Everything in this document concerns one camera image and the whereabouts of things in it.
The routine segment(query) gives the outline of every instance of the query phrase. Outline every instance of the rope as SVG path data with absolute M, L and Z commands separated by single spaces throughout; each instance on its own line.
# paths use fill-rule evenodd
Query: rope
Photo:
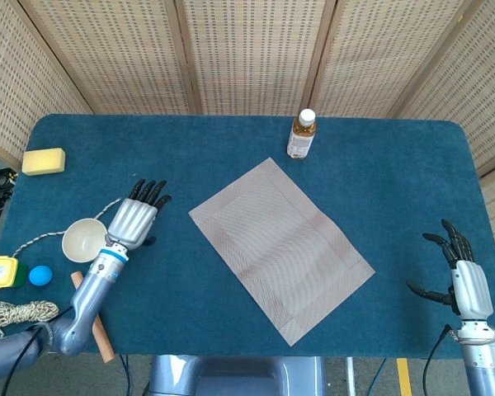
M 94 219 L 99 219 L 101 216 L 103 216 L 113 205 L 115 205 L 116 203 L 118 203 L 119 201 L 121 200 L 121 198 L 118 198 L 116 200 L 113 200 L 110 204 L 108 204 L 107 206 L 105 206 L 102 211 L 100 211 L 96 217 L 94 217 Z M 38 242 L 40 241 L 42 238 L 46 238 L 46 237 L 55 237 L 57 235 L 64 235 L 64 233 L 66 233 L 66 231 L 58 231 L 56 233 L 43 233 L 41 235 L 39 235 L 38 237 L 35 237 L 33 238 L 31 241 L 28 241 L 26 243 L 24 243 L 23 245 L 21 245 L 13 254 L 12 254 L 12 257 L 16 257 L 18 255 L 18 253 L 20 253 L 22 250 L 24 250 L 25 248 L 27 248 L 28 246 L 32 245 L 33 243 L 35 242 Z
M 94 219 L 99 219 L 103 216 L 113 205 L 118 203 L 121 198 L 113 200 L 110 204 L 105 206 L 101 212 L 99 212 Z M 58 231 L 56 233 L 43 233 L 31 241 L 28 241 L 21 245 L 13 254 L 12 257 L 16 257 L 18 253 L 32 245 L 35 242 L 40 241 L 42 238 L 53 237 L 57 235 L 64 235 L 66 231 Z M 56 304 L 49 301 L 31 301 L 29 304 L 13 305 L 0 301 L 0 338 L 4 336 L 2 328 L 12 323 L 24 323 L 24 322 L 47 322 L 53 319 L 59 313 L 59 307 Z

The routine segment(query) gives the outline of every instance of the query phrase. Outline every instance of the yellow floor marking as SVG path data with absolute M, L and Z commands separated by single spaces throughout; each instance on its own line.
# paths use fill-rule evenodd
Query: yellow floor marking
M 399 391 L 402 396 L 412 396 L 407 359 L 398 358 L 396 364 L 398 365 Z

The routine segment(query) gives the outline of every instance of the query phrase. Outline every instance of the black fingertip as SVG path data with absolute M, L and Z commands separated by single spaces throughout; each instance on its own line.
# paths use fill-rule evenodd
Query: black fingertip
M 162 192 L 162 189 L 165 187 L 167 184 L 166 181 L 161 180 L 153 189 L 152 192 L 150 193 L 150 196 L 148 196 L 147 203 L 149 205 L 154 205 L 154 202 L 156 201 L 156 198 L 158 198 L 159 193 Z
M 462 240 L 464 241 L 464 245 L 465 245 L 466 257 L 468 258 L 469 261 L 474 262 L 475 257 L 473 254 L 473 249 L 471 248 L 471 243 L 464 235 L 462 235 Z
M 154 187 L 154 184 L 156 184 L 155 180 L 149 181 L 144 189 L 139 193 L 137 200 L 145 202 L 147 200 L 147 196 L 149 196 L 150 190 Z
M 447 233 L 452 236 L 452 235 L 456 235 L 456 229 L 455 227 L 453 227 L 453 224 L 451 224 L 449 221 L 447 221 L 446 219 L 442 219 L 441 220 L 441 223 L 442 223 L 442 227 L 444 227 L 445 231 L 447 231 Z
M 158 209 L 159 212 L 165 206 L 165 204 L 168 203 L 171 199 L 172 199 L 171 196 L 162 196 L 154 206 Z
M 139 179 L 137 183 L 135 183 L 132 191 L 130 192 L 129 199 L 135 200 L 135 197 L 138 196 L 139 190 L 141 190 L 141 186 L 145 183 L 145 179 Z
M 447 241 L 443 239 L 443 237 L 441 237 L 440 235 L 436 235 L 435 233 L 423 233 L 422 236 L 428 241 L 438 243 L 439 245 L 447 243 Z
M 147 237 L 143 241 L 143 246 L 152 246 L 156 243 L 156 237 Z
M 421 289 L 420 286 L 418 286 L 416 283 L 414 283 L 412 280 L 406 279 L 405 280 L 405 285 L 408 286 L 408 288 L 413 292 L 416 293 Z

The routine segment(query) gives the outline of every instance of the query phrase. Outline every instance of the floor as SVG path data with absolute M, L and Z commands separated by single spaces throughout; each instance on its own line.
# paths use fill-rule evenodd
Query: floor
M 4 208 L 0 220 L 0 232 L 7 215 Z M 133 395 L 141 395 L 149 381 L 152 362 L 151 356 L 130 356 L 130 373 L 133 383 Z M 370 383 L 374 378 L 382 359 L 356 358 L 354 370 L 356 392 L 358 396 L 367 395 Z M 425 361 L 409 360 L 409 377 L 412 395 L 423 395 L 422 371 Z M 326 396 L 346 396 L 347 380 L 345 360 L 327 358 L 325 360 Z M 3 380 L 0 380 L 0 393 Z M 464 372 L 463 361 L 433 361 L 428 377 L 427 390 L 430 395 L 462 396 L 469 395 Z M 37 364 L 28 370 L 15 373 L 9 387 L 8 395 L 31 396 L 39 394 L 57 394 L 71 396 L 124 395 L 126 379 L 119 360 L 103 364 L 97 354 L 82 354 L 70 358 L 57 354 L 42 356 Z M 379 376 L 374 395 L 400 395 L 397 362 L 395 359 L 387 363 Z

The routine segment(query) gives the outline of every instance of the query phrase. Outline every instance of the plastic bottle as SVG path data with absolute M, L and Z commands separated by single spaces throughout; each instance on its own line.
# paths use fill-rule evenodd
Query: plastic bottle
M 288 155 L 292 158 L 305 158 L 317 131 L 315 112 L 304 109 L 295 118 L 288 140 Z

